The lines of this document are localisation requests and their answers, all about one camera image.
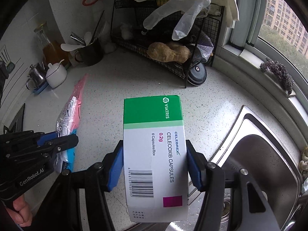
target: drain strainer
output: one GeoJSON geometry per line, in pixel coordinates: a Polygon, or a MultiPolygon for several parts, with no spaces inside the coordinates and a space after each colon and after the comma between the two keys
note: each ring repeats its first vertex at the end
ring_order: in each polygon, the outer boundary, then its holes
{"type": "Polygon", "coordinates": [[[224,198],[224,208],[221,212],[220,223],[224,223],[227,220],[229,220],[229,214],[230,214],[230,197],[225,197],[224,198]]]}

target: magenta square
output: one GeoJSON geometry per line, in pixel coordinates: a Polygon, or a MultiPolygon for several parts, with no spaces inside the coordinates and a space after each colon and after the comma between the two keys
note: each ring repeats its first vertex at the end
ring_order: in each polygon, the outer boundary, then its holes
{"type": "Polygon", "coordinates": [[[183,205],[182,196],[163,197],[164,208],[180,207],[183,205]]]}

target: green box top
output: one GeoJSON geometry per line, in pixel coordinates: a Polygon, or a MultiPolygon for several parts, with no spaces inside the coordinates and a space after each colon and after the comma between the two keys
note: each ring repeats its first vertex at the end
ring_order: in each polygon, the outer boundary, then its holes
{"type": "Polygon", "coordinates": [[[178,95],[148,96],[124,100],[124,124],[183,121],[178,95]]]}

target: light green stripe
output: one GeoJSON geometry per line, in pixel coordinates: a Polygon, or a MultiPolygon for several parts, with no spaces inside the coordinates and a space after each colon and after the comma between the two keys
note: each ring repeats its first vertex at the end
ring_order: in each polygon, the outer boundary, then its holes
{"type": "Polygon", "coordinates": [[[126,124],[124,124],[123,128],[124,129],[133,129],[133,128],[173,127],[173,126],[183,126],[183,120],[164,121],[164,122],[126,123],[126,124]]]}

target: silver bolt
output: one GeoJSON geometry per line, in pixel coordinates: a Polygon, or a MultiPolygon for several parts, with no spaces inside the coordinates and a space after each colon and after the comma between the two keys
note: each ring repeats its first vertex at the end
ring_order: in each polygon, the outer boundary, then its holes
{"type": "Polygon", "coordinates": [[[247,169],[245,169],[245,168],[243,168],[243,169],[241,169],[240,170],[241,171],[241,173],[243,174],[243,175],[248,175],[248,170],[247,169]]]}
{"type": "Polygon", "coordinates": [[[101,162],[97,162],[97,163],[94,164],[94,168],[96,168],[96,169],[100,169],[100,168],[102,168],[102,166],[103,166],[103,164],[101,162]]]}
{"type": "Polygon", "coordinates": [[[63,171],[61,172],[62,175],[66,176],[70,173],[70,170],[69,169],[63,169],[63,171]]]}
{"type": "Polygon", "coordinates": [[[213,162],[209,162],[209,163],[208,163],[208,167],[209,167],[209,168],[216,168],[216,164],[213,163],[213,162]]]}

